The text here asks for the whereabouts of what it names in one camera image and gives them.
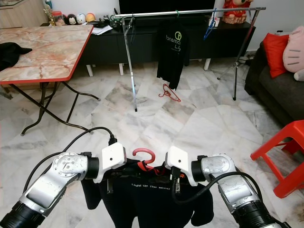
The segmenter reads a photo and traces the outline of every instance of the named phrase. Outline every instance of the folding table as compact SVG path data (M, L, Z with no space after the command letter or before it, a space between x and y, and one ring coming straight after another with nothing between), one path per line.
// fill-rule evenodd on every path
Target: folding table
M20 55L19 61L15 66L0 71L0 84L9 84L40 108L37 121L26 127L21 135L24 135L29 128L37 125L44 113L48 113L59 122L68 126L87 130L85 127L69 123L77 98L79 95L86 95L99 101L100 99L92 94L84 94L74 90L66 81L72 77L92 30L92 25L0 30L0 43L15 42L23 48L33 49L27 54ZM49 82L55 82L55 86L53 92L46 96L46 88ZM66 121L48 110L48 105L56 93L58 82L61 82L68 89L76 93ZM15 85L24 83L40 83L42 90L40 101L36 101Z

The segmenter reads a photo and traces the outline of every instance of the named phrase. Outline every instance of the clothes hanger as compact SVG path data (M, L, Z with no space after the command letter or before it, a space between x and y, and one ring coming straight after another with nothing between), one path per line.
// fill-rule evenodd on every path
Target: clothes hanger
M180 12L178 11L178 10L175 10L176 12L177 12L177 18L179 18L179 16L180 16Z
M216 10L217 10L217 8L215 8L214 9L214 11L213 11L213 18L212 18L212 21L211 21L211 23L210 23L210 26L207 28L207 31L206 31L206 33L205 33L205 35L204 35L204 38L203 38L203 40L206 40L207 39L207 37L210 35L210 33L212 32L212 30L213 30L213 28L214 28L214 26L215 26L215 12L216 12Z
M164 93L163 93L163 95L158 94L159 97L163 97L166 95L166 96L170 97L173 101L181 102L180 98L173 92L173 90L170 89L170 87L167 84L163 84L162 88L164 90ZM171 91L171 93L173 93L175 95L175 98L173 98L171 96L171 93L169 92L169 90Z
M154 167L147 165L147 164L150 164L150 163L154 162L154 160L155 160L155 154L154 154L154 152L151 151L151 150L149 150L149 149L146 149L146 148L138 148L138 149L135 149L133 151L132 155L135 156L138 152L148 153L148 154L150 154L152 156L150 160L139 161L137 163L137 165L139 166L139 168L141 168L143 171L150 171L150 170L154 169Z

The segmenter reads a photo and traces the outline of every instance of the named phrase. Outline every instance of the marble floor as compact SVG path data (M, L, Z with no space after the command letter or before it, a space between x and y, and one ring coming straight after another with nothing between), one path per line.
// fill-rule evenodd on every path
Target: marble floor
M248 67L239 67L237 101L232 100L233 69L221 80L217 77L232 64L231 59L212 60L209 71L203 64L191 61L185 67L177 95L177 103L168 97L160 98L164 81L156 78L157 64L134 66L138 112L134 112L132 90L127 66L125 76L119 76L118 66L97 66L94 77L86 69L77 67L69 84L82 92L95 94L101 101L80 96L72 114L71 123L87 128L105 126L116 134L124 145L127 156L138 147L153 150L160 165L165 153L175 145L187 151L192 159L197 155L226 153L235 164L252 175L258 182L264 203L270 213L293 228L304 227L304 191L295 191L284 199L273 193L278 181L265 162L252 161L250 154L281 129L268 109L244 90ZM39 99L40 91L28 91ZM49 109L66 118L74 94L60 86ZM18 93L11 92L10 99L0 96L0 218L16 203L32 168L45 156L62 151L82 130L65 126L45 114L42 122L21 137L21 130L33 123L38 108ZM107 146L108 135L103 131L86 135L71 148L73 152L96 152ZM300 162L279 149L270 156L284 175ZM139 154L136 159L147 159ZM42 166L34 178L49 163ZM215 217L206 228L236 228L233 217L222 201L217 187L211 188ZM114 228L103 202L97 209L88 210L79 182L72 183L63 199L42 228ZM137 228L135 219L133 227Z

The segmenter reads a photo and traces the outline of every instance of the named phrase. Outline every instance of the wooden cabinet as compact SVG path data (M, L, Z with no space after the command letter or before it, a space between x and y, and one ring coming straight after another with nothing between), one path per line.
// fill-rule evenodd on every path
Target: wooden cabinet
M0 29L40 26L48 21L41 0L0 0Z

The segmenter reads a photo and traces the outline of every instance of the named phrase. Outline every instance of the sofa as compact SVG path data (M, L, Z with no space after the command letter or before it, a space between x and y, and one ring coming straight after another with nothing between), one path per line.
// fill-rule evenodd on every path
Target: sofa
M283 125L304 119L304 82L296 81L290 72L272 79L263 43L251 63L245 90L256 95Z

